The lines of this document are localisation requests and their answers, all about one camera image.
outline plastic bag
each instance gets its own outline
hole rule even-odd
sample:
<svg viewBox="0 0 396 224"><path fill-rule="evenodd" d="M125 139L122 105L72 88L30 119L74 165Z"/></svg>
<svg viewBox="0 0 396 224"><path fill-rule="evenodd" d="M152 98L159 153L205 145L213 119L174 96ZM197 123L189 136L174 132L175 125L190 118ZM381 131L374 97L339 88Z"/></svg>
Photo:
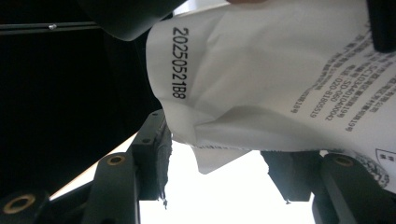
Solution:
<svg viewBox="0 0 396 224"><path fill-rule="evenodd" d="M326 149L396 191L395 54L365 1L268 0L155 25L148 77L174 138L197 148Z"/></svg>

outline metal ring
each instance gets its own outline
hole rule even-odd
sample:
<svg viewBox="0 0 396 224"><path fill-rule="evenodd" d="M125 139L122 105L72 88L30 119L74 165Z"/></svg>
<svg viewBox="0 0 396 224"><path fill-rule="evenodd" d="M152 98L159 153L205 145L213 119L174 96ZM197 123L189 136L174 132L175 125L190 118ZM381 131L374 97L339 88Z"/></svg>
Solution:
<svg viewBox="0 0 396 224"><path fill-rule="evenodd" d="M348 159L347 157L338 156L334 158L334 161L342 166L353 166L353 161Z"/></svg>
<svg viewBox="0 0 396 224"><path fill-rule="evenodd" d="M107 160L107 164L109 165L120 165L125 161L125 157L123 156L113 156Z"/></svg>
<svg viewBox="0 0 396 224"><path fill-rule="evenodd" d="M20 200L26 200L26 202L22 205L16 205L15 203ZM4 208L3 208L3 212L6 214L9 214L9 215L16 214L16 213L19 213L20 211L25 210L30 205L32 205L34 202L35 202L34 194L24 194L17 198L14 198L9 203L7 203L6 206L4 206Z"/></svg>

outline white packaging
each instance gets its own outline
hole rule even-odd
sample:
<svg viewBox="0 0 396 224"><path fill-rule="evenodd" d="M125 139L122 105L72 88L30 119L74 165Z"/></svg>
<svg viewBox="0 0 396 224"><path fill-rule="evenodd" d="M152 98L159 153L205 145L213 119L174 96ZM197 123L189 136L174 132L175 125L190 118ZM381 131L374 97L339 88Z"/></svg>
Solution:
<svg viewBox="0 0 396 224"><path fill-rule="evenodd" d="M180 142L344 152L396 192L396 57L369 29L363 0L211 8L152 28L148 77Z"/></svg>

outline white plastic package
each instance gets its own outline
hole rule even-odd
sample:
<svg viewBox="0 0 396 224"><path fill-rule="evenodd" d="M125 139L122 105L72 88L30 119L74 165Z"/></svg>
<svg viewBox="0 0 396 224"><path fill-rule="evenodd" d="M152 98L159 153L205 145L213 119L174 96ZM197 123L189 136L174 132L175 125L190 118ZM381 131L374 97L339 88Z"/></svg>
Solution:
<svg viewBox="0 0 396 224"><path fill-rule="evenodd" d="M393 192L395 60L374 51L364 0L225 5L160 22L147 43L177 141L343 152Z"/></svg>

